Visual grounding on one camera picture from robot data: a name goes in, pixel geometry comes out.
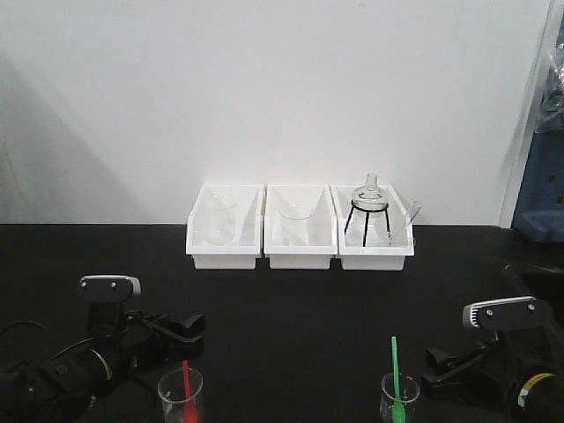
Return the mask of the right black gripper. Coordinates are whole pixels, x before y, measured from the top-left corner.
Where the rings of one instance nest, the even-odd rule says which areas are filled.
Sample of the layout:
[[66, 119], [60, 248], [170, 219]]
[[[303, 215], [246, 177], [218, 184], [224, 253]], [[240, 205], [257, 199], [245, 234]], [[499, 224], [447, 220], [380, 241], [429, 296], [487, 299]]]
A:
[[454, 355], [426, 349], [432, 369], [422, 375], [423, 393], [432, 400], [482, 404], [509, 417], [546, 416], [546, 331], [498, 331], [495, 338], [469, 352]]

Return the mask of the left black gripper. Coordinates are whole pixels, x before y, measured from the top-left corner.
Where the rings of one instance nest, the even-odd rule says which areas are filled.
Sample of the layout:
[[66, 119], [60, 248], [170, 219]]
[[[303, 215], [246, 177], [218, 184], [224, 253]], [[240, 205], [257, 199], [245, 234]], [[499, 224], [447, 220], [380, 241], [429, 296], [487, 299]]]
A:
[[92, 340], [90, 354], [100, 363], [104, 380], [121, 380], [131, 373], [201, 357], [204, 331], [203, 314], [176, 322], [166, 314], [134, 311], [125, 315], [121, 329]]

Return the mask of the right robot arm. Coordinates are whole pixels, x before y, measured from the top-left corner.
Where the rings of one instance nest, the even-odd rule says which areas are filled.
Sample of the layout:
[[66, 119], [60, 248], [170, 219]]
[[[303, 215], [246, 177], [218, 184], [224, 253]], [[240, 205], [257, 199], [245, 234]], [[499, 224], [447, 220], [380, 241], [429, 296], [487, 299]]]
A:
[[543, 328], [497, 331], [461, 355], [430, 347], [426, 358], [434, 372], [421, 377], [422, 391], [431, 399], [499, 412], [506, 421], [563, 421], [563, 373]]

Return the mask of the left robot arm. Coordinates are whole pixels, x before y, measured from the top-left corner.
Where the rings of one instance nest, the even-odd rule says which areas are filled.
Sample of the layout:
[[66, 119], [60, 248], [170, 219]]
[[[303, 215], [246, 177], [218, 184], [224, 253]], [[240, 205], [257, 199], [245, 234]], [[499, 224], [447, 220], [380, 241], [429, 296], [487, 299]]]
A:
[[97, 324], [89, 338], [37, 364], [1, 373], [3, 422], [73, 422], [94, 397], [106, 397], [142, 373], [204, 352], [204, 315], [174, 322], [136, 310], [117, 325]]

